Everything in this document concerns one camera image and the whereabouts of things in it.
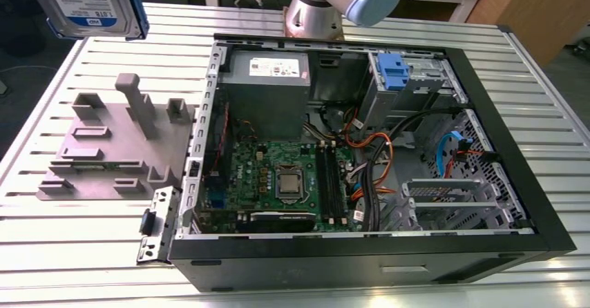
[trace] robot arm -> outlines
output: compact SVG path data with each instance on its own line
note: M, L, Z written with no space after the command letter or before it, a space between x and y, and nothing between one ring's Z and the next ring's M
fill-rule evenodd
M286 15L288 35L336 39L342 35L342 15L360 26L373 26L400 0L293 0Z

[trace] cpu socket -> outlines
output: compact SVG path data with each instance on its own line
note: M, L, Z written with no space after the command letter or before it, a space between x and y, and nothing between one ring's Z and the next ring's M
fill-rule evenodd
M276 197L286 204L304 199L304 168L298 165L276 167Z

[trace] hard drive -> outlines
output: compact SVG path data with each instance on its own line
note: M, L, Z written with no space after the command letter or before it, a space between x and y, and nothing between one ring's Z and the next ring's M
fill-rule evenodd
M39 0L39 3L61 38L146 38L150 25L142 0Z

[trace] blue hard drive label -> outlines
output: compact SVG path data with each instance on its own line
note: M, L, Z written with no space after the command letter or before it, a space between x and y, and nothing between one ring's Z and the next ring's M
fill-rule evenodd
M66 17L81 26L110 27L118 22L111 0L57 0Z

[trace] floor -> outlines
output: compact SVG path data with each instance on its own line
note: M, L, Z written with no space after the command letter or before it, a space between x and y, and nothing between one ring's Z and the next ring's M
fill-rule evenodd
M564 49L545 73L590 128L590 60L576 57L571 49Z
M45 51L19 58L0 50L0 81L10 87L10 93L0 95L0 159L51 82L54 69L62 65L74 44L73 41L55 38L43 17L37 17L37 22L47 40ZM6 71L15 66L33 67ZM564 49L545 72L585 125L590 127L590 61L573 56L572 51Z

